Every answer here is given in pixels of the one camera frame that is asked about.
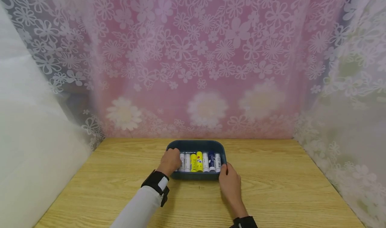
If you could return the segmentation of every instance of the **hand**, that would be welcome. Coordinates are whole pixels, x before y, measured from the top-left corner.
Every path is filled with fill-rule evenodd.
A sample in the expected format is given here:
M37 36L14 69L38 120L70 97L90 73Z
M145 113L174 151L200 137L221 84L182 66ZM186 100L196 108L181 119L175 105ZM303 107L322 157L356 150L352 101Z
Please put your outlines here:
M248 216L241 199L241 176L237 174L232 164L227 163L221 166L218 180L221 192L231 206L235 217L243 218Z
M168 149L162 156L161 162L155 171L162 172L164 175L169 177L180 166L180 150Z

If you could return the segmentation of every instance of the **lip balm tube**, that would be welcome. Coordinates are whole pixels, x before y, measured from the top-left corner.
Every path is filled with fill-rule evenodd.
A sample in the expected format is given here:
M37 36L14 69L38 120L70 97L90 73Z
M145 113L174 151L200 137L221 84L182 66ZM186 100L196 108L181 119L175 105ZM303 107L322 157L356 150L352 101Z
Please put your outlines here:
M185 153L184 172L190 172L190 154Z
M197 155L196 154L190 155L190 171L197 172Z
M202 152L197 152L197 172L202 172Z
M215 173L216 168L215 168L215 153L214 152L209 152L209 172L210 173Z
M185 166L185 153L180 153L180 159L181 159L181 167L178 169L178 171L183 172L184 166Z
M221 171L221 157L219 153L215 153L215 167L216 167L216 173Z
M209 172L209 158L208 158L208 153L203 153L202 154L202 163L204 166L204 173Z

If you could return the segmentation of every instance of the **blue tray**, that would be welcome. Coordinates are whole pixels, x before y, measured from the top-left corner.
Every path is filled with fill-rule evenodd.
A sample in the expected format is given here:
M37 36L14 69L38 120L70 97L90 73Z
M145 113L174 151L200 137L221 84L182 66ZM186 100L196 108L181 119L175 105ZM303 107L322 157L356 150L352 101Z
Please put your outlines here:
M219 153L221 156L221 164L226 164L227 158L225 156L225 150L222 144L213 140L175 140L168 144L168 149L179 149L180 152L195 153L198 151L209 152L213 151ZM185 179L185 180L218 180L219 173L207 173L207 172L180 172L175 171L171 177L173 179Z

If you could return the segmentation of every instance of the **blue lip balm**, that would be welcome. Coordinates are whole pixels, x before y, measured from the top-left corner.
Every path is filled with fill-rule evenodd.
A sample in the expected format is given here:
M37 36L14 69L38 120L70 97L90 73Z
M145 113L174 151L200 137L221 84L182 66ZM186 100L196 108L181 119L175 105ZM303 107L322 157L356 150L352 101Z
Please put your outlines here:
M216 159L215 159L215 153L214 152L209 152L209 172L210 173L215 173L216 172Z

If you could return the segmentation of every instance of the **sheer curtain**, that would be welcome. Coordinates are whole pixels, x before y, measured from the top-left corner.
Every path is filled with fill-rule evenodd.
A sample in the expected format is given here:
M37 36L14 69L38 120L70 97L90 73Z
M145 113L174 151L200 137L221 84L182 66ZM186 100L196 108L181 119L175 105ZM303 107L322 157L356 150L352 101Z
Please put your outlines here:
M104 136L294 136L383 227L384 0L2 4L90 149Z
M0 9L0 227L32 227L91 154Z

